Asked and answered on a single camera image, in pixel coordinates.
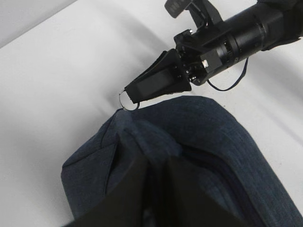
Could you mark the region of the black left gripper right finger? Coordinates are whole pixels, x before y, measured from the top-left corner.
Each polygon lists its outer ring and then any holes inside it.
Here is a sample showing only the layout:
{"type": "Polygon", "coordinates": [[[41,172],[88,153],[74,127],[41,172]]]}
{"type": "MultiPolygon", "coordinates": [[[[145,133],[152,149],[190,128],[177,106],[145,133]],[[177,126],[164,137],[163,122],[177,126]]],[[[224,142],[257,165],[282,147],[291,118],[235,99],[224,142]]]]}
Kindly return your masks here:
{"type": "Polygon", "coordinates": [[[167,160],[164,185],[165,208],[172,227],[247,226],[202,192],[190,170],[177,157],[167,160]]]}

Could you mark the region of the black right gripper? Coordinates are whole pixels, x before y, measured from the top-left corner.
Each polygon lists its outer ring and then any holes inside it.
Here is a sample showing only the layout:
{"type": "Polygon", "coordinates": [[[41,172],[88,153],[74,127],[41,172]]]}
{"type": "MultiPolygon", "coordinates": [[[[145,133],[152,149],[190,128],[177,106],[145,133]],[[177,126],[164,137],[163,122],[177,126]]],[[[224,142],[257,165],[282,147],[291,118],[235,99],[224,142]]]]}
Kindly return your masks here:
{"type": "Polygon", "coordinates": [[[223,66],[216,45],[186,30],[174,37],[176,49],[164,51],[124,91],[134,104],[163,95],[191,91],[190,82],[204,84],[223,66]]]}

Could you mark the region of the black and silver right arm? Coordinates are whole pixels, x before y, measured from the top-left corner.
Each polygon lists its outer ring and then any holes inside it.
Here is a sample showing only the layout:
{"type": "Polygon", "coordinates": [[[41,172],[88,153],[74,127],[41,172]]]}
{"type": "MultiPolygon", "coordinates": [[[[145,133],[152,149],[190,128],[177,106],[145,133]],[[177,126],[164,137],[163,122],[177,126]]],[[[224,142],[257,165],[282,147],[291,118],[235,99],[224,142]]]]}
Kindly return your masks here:
{"type": "Polygon", "coordinates": [[[300,0],[259,0],[223,20],[207,0],[168,0],[172,17],[187,10],[197,27],[174,37],[175,48],[164,51],[124,91],[138,104],[167,94],[190,91],[260,51],[300,40],[303,3],[300,0]]]}

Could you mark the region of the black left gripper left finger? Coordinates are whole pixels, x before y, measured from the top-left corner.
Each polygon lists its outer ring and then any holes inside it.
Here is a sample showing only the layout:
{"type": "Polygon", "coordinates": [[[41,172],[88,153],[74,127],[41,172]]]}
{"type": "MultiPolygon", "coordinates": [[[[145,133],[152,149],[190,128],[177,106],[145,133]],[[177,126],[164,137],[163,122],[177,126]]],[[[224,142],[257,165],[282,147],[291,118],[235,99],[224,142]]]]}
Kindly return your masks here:
{"type": "Polygon", "coordinates": [[[121,182],[68,227],[141,227],[148,160],[139,156],[121,182]]]}

